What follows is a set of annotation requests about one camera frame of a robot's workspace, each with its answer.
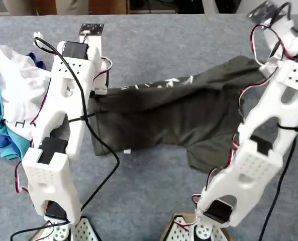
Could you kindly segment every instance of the wooden cabinet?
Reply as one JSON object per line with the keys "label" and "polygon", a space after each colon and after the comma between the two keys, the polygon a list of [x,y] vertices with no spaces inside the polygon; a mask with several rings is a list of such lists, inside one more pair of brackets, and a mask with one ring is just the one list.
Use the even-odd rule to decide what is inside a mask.
{"label": "wooden cabinet", "polygon": [[89,0],[91,15],[128,14],[129,0]]}
{"label": "wooden cabinet", "polygon": [[[35,0],[40,15],[55,15],[55,0]],[[129,0],[89,0],[91,15],[128,14]]]}

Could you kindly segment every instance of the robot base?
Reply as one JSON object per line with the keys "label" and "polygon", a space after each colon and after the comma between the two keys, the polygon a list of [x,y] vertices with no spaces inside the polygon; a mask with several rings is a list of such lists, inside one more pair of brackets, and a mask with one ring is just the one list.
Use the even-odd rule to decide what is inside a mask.
{"label": "robot base", "polygon": [[[182,216],[175,216],[174,221],[186,224]],[[215,226],[192,225],[186,231],[176,223],[172,223],[163,241],[230,241],[220,228]]]}
{"label": "robot base", "polygon": [[57,226],[54,231],[52,227],[46,228],[39,238],[32,239],[42,241],[102,241],[95,229],[92,227],[86,217],[82,217],[80,222],[76,225],[75,230],[67,237],[68,225]]}

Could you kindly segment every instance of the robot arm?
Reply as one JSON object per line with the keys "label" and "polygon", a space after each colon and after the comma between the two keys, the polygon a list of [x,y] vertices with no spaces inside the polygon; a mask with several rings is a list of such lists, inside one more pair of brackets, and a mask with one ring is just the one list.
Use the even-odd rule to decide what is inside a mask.
{"label": "robot arm", "polygon": [[[107,65],[101,57],[103,24],[83,24],[79,42],[60,42],[57,51],[64,57],[79,80],[85,105],[91,90],[106,94],[108,90]],[[29,182],[29,194],[36,212],[45,219],[68,219],[77,224],[81,217],[81,203],[72,182],[69,161],[80,153],[85,122],[69,123],[68,141],[50,137],[53,129],[68,119],[84,115],[79,86],[58,55],[54,55],[47,98],[33,133],[34,148],[29,148],[23,158],[23,167]]]}
{"label": "robot arm", "polygon": [[[281,34],[287,51],[297,57],[281,60],[283,52],[280,50],[269,59],[271,63],[275,59],[277,70],[268,66],[260,68],[267,76],[273,75],[259,103],[238,127],[240,145],[229,166],[201,193],[196,216],[203,224],[237,226],[259,202],[266,185],[282,168],[283,155],[297,135],[298,37],[291,31],[292,20],[285,16],[272,27]],[[269,30],[264,30],[264,34],[269,47],[274,48],[277,38],[273,39]],[[282,103],[281,98],[288,87],[294,89],[295,94],[289,103]],[[273,144],[253,135],[256,128],[271,117],[279,118],[278,135]]]}

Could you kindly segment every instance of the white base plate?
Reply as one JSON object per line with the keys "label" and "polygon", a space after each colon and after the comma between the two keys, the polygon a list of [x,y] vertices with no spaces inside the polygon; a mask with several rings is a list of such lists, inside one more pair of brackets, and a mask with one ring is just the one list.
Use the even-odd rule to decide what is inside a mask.
{"label": "white base plate", "polygon": [[[181,224],[186,224],[183,217],[177,217],[175,221]],[[164,241],[228,241],[221,229],[216,228],[215,226],[212,226],[211,232],[209,227],[203,225],[194,224],[186,228],[189,229],[189,231],[186,231],[176,223],[173,223]],[[196,236],[198,237],[197,239],[194,239],[194,230],[196,231]]]}
{"label": "white base plate", "polygon": [[[67,225],[63,226],[57,226],[55,227],[55,230],[52,232],[53,228],[49,227],[45,229],[39,238],[46,237],[51,232],[52,234],[44,239],[41,239],[42,241],[62,241],[63,236],[67,230]],[[95,231],[93,230],[92,225],[89,223],[88,219],[86,217],[82,218],[78,225],[75,227],[75,231],[73,234],[71,234],[70,241],[98,241],[97,236],[95,234]]]}

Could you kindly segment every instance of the gray carpet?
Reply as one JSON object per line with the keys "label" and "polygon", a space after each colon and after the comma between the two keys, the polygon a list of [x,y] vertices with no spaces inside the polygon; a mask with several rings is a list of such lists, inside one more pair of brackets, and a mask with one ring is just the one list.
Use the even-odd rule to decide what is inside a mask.
{"label": "gray carpet", "polygon": [[[81,23],[105,23],[103,54],[114,61],[110,87],[188,76],[221,64],[237,55],[251,57],[252,24],[240,15],[214,16],[86,16],[2,17],[0,44],[26,54],[35,52],[51,66],[52,56],[33,46],[34,31],[57,44],[77,40]],[[259,56],[267,56],[261,33],[256,38]],[[262,89],[251,90],[246,107],[254,106]],[[275,134],[272,122],[259,129]],[[206,174],[187,165],[185,150],[173,146],[120,153],[121,166],[89,204],[85,214],[103,240],[158,240],[174,212],[193,211],[192,193],[201,192]],[[14,188],[16,161],[0,159],[0,240],[20,229],[43,223],[29,197]],[[114,165],[111,155],[95,157],[86,132],[79,160],[71,164],[74,183],[84,202]],[[237,241],[258,240],[278,178],[266,188],[256,208],[230,233]],[[24,234],[15,240],[27,240]],[[298,144],[281,196],[264,240],[298,240]]]}

